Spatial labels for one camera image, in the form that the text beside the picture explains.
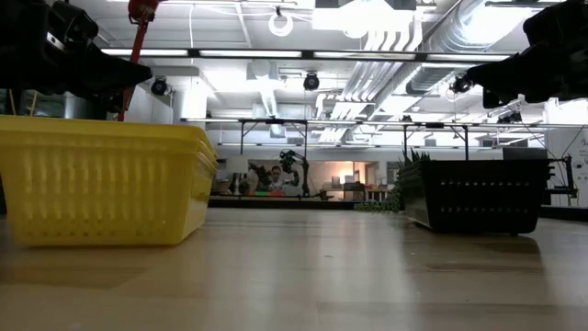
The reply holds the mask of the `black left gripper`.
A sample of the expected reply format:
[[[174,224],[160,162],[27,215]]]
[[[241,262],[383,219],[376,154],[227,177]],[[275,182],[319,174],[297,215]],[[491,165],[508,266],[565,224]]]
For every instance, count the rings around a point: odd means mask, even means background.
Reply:
[[[102,52],[98,27],[67,2],[1,0],[1,87],[88,97],[120,113],[123,91],[153,77],[150,67]]]

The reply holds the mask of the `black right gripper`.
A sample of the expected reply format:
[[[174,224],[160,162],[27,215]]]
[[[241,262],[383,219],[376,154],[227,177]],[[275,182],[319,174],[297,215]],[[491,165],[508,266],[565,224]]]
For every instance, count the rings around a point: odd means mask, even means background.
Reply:
[[[546,7],[527,19],[523,30],[529,49],[467,70],[470,84],[482,86],[482,106],[499,108],[520,95],[525,102],[586,98],[587,3],[569,0]]]

